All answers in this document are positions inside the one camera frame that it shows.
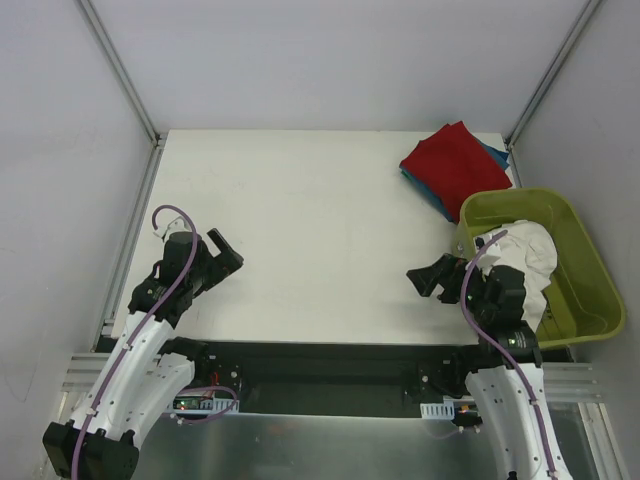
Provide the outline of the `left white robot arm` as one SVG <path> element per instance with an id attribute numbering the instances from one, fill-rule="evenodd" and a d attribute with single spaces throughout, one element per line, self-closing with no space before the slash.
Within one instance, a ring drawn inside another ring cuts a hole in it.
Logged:
<path id="1" fill-rule="evenodd" d="M 162 258 L 132 292 L 121 336 L 86 398 L 64 423 L 52 422 L 43 446 L 64 479 L 129 479 L 142 444 L 164 415 L 187 423 L 239 406 L 239 369 L 229 376 L 204 341 L 175 328 L 194 299 L 243 265 L 217 229 L 205 237 L 174 231 Z"/>

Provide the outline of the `white and green t-shirt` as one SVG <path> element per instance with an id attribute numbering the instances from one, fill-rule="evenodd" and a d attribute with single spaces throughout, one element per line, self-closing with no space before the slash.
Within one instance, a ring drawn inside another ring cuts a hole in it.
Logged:
<path id="1" fill-rule="evenodd" d="M 547 306 L 543 291 L 551 284 L 551 275 L 557 267 L 557 250 L 548 231 L 528 220 L 503 224 L 476 236 L 476 250 L 503 230 L 505 236 L 489 247 L 477 266 L 485 275 L 496 266 L 508 266 L 524 273 L 526 297 L 522 319 L 536 331 Z"/>

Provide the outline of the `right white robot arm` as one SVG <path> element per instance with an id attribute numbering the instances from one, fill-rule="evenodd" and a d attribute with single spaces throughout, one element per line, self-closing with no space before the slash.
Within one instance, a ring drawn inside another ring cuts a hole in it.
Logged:
<path id="1" fill-rule="evenodd" d="M 523 320 L 525 275 L 509 266 L 483 273 L 451 254 L 407 277 L 422 297 L 460 305 L 478 342 L 459 347 L 421 375 L 436 392 L 469 395 L 475 410 L 456 411 L 460 430 L 484 429 L 499 475 L 505 479 L 568 479 L 544 391 L 543 358 L 536 335 Z"/>

